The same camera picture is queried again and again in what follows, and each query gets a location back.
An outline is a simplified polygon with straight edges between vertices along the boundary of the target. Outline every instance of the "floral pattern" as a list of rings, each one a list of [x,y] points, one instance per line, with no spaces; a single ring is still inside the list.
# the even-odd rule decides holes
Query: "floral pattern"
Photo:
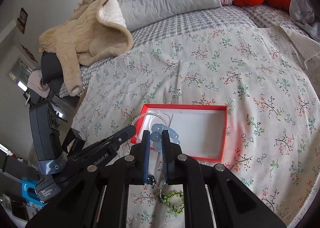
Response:
[[[73,128],[88,146],[131,124],[144,103],[226,105],[223,164],[294,227],[319,187],[319,64],[319,55],[305,61],[279,27],[173,36],[98,68]],[[124,143],[114,160],[131,146]],[[130,186],[127,227],[184,227],[183,214],[157,197],[162,156],[150,151],[150,162],[157,185]]]

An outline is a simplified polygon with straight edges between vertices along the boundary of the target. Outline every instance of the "red box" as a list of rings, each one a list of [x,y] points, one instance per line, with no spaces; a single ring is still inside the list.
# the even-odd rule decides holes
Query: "red box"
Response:
[[[227,131],[227,106],[144,104],[140,115],[146,112],[165,118],[167,125],[178,133],[183,153],[198,160],[222,161]],[[155,123],[163,122],[150,115],[139,119],[136,124],[137,136],[141,138],[143,130],[151,132],[151,126]],[[135,137],[131,138],[132,143],[136,141]]]

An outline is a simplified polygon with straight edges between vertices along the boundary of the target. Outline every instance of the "beige coat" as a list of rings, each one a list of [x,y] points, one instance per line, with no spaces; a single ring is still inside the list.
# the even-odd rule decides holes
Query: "beige coat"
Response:
[[[89,66],[132,48],[130,31],[123,23],[117,23],[116,19],[109,17],[113,14],[110,9],[105,8],[107,2],[108,0],[83,0],[67,22],[45,31],[39,37],[41,52],[57,54],[64,82],[71,96],[82,91],[79,64]]]

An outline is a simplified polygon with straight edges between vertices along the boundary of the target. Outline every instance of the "floral sheet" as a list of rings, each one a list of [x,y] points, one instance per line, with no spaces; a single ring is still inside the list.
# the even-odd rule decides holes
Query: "floral sheet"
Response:
[[[130,124],[144,103],[226,105],[223,164],[294,227],[319,187],[317,50],[280,27],[218,27],[149,42],[93,73],[73,128],[90,145]],[[151,151],[149,164],[161,184],[161,155]],[[184,227],[184,215],[159,203],[158,192],[130,186],[127,227]]]

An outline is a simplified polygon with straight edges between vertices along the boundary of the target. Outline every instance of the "silver bolt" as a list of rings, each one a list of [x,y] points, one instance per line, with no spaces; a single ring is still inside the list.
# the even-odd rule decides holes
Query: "silver bolt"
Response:
[[[226,168],[223,164],[216,164],[214,167],[215,167],[216,170],[218,170],[218,171],[224,171],[225,168]]]
[[[134,160],[134,156],[133,155],[126,155],[124,158],[125,161],[131,162]]]
[[[97,166],[95,165],[90,165],[87,167],[88,172],[95,172],[97,170]]]
[[[178,159],[179,159],[180,161],[186,161],[187,158],[188,158],[188,157],[187,157],[185,154],[180,154],[180,155],[178,155]]]

